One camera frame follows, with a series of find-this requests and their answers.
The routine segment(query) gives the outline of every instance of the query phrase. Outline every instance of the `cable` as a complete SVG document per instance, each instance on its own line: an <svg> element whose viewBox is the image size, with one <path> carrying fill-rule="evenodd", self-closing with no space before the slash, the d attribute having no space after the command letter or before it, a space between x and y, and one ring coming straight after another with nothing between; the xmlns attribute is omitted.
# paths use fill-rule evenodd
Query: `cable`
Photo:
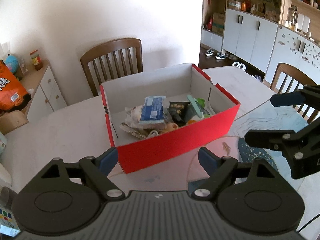
<svg viewBox="0 0 320 240"><path fill-rule="evenodd" d="M318 217L320 217L320 214L317 214L313 219L311 219L308 223L306 223L302 228L300 228L298 230L298 233L303 230L307 225L309 225L310 223L312 223L315 219L317 219Z"/></svg>

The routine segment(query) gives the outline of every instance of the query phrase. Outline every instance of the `wooden chair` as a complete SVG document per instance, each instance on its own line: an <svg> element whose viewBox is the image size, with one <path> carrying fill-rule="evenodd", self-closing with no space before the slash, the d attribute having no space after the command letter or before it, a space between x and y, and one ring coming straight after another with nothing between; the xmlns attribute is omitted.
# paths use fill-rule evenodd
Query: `wooden chair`
<svg viewBox="0 0 320 240"><path fill-rule="evenodd" d="M106 58L106 62L108 65L107 70L108 70L108 74L111 77L111 79L121 77L120 69L119 69L119 62L116 57L116 51L118 51L118 54L120 55L121 65L122 65L122 70L123 70L124 75L127 76L127 75L134 74L130 48L135 48L135 51L136 51L135 55L136 55L136 59L137 59L137 70L138 70L138 73L142 72L143 71L143 69L142 69L142 50L141 50L141 40L139 40L139 39L125 38L125 39L118 39L118 40L114 40L114 41L108 41L108 42L105 42L103 44L100 44L98 46L93 47L92 49L87 51L85 54L83 54L83 56L80 59L80 62L81 62L84 74L87 78L87 81L88 81L88 84L90 86L90 89L92 91L93 96L97 96L98 91L95 86L93 77L91 75L88 63L92 61L94 72L96 74L97 81L98 81L99 85L101 85L102 81L101 81L100 73L99 73L97 64L95 62L95 59L99 58L100 67L102 70L102 75L103 75L103 78L105 81L108 80L108 76L107 76L106 68L103 64L103 60L102 60L103 57ZM126 53L127 53L127 57L129 60L129 69L127 68L127 66L125 64L124 54L122 51L123 49L125 49ZM112 53L114 66L115 66L116 74L117 74L116 77L114 75L114 71L112 69L112 65L111 65L111 62L110 62L110 59L108 56L109 53Z"/></svg>
<svg viewBox="0 0 320 240"><path fill-rule="evenodd" d="M279 80L281 73L286 74L286 76L285 76L285 78L281 84L281 87L278 91L276 89L276 85L278 83L278 80ZM295 87L294 91L296 91L298 89L300 84L302 84L302 85L317 85L310 77L308 77L305 73L301 72L299 69L295 68L294 66L291 66L291 65L288 65L285 63L279 63L277 66L277 69L276 69L276 74L273 77L270 89L273 90L274 92L277 92L278 94L281 94L282 90L284 89L285 83L288 79L288 76L291 77L292 79L291 79L285 93L288 93L290 91L294 80L298 81L298 84ZM301 114L300 112L304 106L305 106L305 104L302 104L299 107L299 109L297 110L297 112L299 114ZM303 118L306 116L309 109L310 109L310 106L308 106L307 109L305 109L305 111L303 112L303 114L301 114ZM313 113L311 114L311 116L308 118L307 122L311 123L315 119L315 117L317 116L318 113L319 113L318 110L314 110Z"/></svg>

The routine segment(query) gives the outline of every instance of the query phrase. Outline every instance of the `cabinet handle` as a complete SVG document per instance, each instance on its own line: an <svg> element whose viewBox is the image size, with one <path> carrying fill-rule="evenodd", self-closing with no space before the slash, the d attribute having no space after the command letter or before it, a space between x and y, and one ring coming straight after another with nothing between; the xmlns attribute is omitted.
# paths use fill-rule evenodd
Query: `cabinet handle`
<svg viewBox="0 0 320 240"><path fill-rule="evenodd" d="M302 54L304 53L304 49L306 48L306 43L304 44L303 50L302 50Z"/></svg>
<svg viewBox="0 0 320 240"><path fill-rule="evenodd" d="M300 44L299 44L299 48L298 48L298 51L300 51L300 46L301 46L301 43L302 43L302 41L300 41Z"/></svg>

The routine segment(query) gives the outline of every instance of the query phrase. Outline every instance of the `blue package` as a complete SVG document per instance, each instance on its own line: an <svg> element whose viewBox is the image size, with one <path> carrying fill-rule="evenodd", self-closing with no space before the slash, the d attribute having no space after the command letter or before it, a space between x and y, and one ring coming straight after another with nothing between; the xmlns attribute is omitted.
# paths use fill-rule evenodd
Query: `blue package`
<svg viewBox="0 0 320 240"><path fill-rule="evenodd" d="M146 97L142 107L141 121L163 120L162 100L165 97Z"/></svg>

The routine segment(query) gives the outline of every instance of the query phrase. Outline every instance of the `floor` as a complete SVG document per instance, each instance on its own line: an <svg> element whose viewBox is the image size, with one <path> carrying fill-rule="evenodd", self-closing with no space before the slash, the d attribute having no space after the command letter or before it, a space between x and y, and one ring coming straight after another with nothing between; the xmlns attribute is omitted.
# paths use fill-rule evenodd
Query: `floor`
<svg viewBox="0 0 320 240"><path fill-rule="evenodd" d="M226 59L216 59L215 56L206 56L205 52L207 49L200 47L200 56L199 56L199 68L206 69L206 68L213 68L213 67L223 67L223 66L232 66L235 61L240 63L244 63L247 67L246 72L250 75L259 75L264 78L264 73L255 68L254 66L250 65L249 63L245 62L242 59L231 60L229 58Z"/></svg>

